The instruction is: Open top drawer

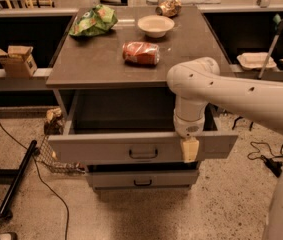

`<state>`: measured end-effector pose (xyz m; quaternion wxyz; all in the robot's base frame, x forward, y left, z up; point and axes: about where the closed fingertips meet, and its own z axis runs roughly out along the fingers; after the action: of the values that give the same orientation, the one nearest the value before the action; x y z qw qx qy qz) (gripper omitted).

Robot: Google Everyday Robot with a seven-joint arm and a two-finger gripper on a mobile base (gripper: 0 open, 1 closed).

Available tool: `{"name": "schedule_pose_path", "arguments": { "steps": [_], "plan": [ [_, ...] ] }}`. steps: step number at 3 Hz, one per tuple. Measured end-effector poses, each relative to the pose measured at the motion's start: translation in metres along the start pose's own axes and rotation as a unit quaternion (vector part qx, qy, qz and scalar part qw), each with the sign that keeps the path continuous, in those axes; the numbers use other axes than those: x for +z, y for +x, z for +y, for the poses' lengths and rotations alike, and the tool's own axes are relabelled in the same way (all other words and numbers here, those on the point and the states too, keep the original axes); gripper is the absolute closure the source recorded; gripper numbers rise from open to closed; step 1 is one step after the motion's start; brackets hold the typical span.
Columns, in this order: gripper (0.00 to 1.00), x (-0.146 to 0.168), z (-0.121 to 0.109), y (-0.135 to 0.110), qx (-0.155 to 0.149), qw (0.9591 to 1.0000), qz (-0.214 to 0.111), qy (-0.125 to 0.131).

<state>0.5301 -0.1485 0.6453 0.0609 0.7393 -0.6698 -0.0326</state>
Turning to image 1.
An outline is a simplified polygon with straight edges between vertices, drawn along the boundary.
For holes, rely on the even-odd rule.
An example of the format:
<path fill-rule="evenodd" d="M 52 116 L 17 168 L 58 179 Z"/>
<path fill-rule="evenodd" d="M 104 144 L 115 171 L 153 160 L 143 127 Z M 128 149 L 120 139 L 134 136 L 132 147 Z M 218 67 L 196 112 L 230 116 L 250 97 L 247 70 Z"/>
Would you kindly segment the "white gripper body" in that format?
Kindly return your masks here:
<path fill-rule="evenodd" d="M 178 114 L 173 117 L 175 131 L 182 138 L 199 135 L 203 131 L 205 116 L 197 113 Z"/>

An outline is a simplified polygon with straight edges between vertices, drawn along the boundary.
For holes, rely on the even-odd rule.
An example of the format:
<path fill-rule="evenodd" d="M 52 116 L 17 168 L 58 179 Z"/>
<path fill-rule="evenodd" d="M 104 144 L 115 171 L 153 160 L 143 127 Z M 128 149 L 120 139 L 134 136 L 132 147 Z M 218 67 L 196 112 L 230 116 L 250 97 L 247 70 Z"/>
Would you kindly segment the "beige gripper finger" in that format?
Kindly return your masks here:
<path fill-rule="evenodd" d="M 198 155 L 199 145 L 199 140 L 195 137 L 181 140 L 182 156 L 185 163 L 191 163 L 195 161 Z"/>

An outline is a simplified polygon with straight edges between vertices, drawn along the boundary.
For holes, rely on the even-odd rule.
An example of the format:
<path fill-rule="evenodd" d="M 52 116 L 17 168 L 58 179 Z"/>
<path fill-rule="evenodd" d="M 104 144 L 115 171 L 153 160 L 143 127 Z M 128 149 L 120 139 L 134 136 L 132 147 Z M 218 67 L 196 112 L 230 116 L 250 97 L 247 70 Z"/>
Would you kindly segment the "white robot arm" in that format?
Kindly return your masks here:
<path fill-rule="evenodd" d="M 185 139 L 199 135 L 209 103 L 283 135 L 283 82 L 224 77 L 209 57 L 179 63 L 167 73 L 176 95 L 174 127 Z M 283 175 L 279 177 L 262 240 L 283 240 Z"/>

